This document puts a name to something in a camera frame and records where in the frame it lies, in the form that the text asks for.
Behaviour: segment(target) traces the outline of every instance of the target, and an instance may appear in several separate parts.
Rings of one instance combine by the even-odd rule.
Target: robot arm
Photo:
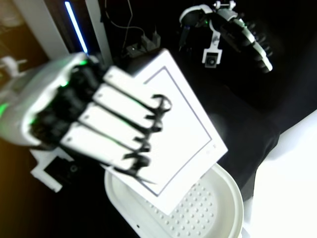
[[[84,53],[12,79],[0,101],[6,105],[2,138],[70,149],[137,179],[138,170],[150,164],[149,139],[162,130],[161,119],[171,109],[164,95]]]
[[[273,67],[268,59],[271,55],[270,49],[265,51],[262,39],[258,39],[252,34],[238,13],[232,10],[235,5],[234,1],[230,1],[229,4],[221,4],[220,1],[216,1],[212,7],[203,4],[184,10],[179,19],[183,26],[180,49],[185,46],[191,27],[205,26],[212,31],[211,46],[204,49],[202,59],[205,67],[216,68],[216,65],[220,64],[222,50],[218,48],[218,44],[220,36],[222,36],[237,52],[245,53],[252,58],[262,72],[272,71]]]

